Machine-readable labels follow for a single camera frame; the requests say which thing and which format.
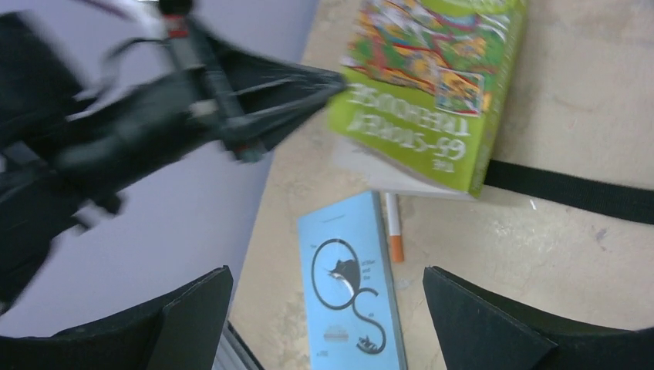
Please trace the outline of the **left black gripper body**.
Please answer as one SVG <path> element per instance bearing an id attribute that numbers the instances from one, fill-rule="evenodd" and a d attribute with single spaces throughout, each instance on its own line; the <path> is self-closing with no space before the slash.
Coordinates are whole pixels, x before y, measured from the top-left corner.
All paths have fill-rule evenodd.
<path id="1" fill-rule="evenodd" d="M 116 214 L 121 190 L 205 143 L 179 89 L 177 75 L 165 76 L 71 121 L 71 98 L 48 94 L 40 79 L 2 90 L 28 106 L 1 118 L 2 306 L 28 287 L 53 238 L 84 225 L 77 213 L 86 201 Z"/>

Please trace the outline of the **green paperback book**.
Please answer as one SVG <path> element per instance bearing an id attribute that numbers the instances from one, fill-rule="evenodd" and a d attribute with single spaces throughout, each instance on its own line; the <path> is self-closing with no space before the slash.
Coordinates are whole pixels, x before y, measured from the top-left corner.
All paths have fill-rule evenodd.
<path id="1" fill-rule="evenodd" d="M 478 198 L 528 6 L 364 1 L 329 107 L 335 164 L 383 192 Z"/>

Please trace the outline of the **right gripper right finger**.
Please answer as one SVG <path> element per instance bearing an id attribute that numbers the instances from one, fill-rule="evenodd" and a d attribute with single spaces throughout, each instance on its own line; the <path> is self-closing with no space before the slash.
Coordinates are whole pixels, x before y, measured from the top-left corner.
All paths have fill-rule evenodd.
<path id="1" fill-rule="evenodd" d="M 448 369 L 651 369 L 653 329 L 563 318 L 506 298 L 441 267 L 423 289 Z"/>

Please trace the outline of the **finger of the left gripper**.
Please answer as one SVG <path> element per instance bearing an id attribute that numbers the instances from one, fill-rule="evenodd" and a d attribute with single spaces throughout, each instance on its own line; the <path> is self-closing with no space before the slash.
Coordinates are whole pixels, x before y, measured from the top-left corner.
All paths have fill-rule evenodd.
<path id="1" fill-rule="evenodd" d="M 227 80 L 223 92 L 244 114 L 245 125 L 226 122 L 204 142 L 220 142 L 233 159 L 255 163 L 346 90 L 343 74 L 251 52 L 212 32 L 204 37 Z"/>

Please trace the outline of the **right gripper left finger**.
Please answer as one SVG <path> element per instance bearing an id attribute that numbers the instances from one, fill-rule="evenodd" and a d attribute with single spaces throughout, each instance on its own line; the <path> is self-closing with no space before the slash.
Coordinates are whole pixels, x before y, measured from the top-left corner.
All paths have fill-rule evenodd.
<path id="1" fill-rule="evenodd" d="M 3 369 L 210 369 L 231 299 L 223 266 L 51 337 L 1 338 Z"/>

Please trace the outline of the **light blue notebook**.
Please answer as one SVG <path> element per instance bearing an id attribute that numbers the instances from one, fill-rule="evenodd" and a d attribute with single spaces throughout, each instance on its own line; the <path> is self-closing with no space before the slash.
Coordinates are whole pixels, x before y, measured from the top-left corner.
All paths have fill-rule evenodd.
<path id="1" fill-rule="evenodd" d="M 312 369 L 405 369 L 379 194 L 297 220 Z"/>

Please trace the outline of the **red student backpack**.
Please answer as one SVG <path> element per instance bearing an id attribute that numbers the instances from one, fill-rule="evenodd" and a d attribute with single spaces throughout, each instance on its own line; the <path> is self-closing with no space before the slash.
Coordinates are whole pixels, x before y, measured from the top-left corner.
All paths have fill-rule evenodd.
<path id="1" fill-rule="evenodd" d="M 653 191 L 603 183 L 499 160 L 490 161 L 484 183 L 596 214 L 653 224 Z"/>

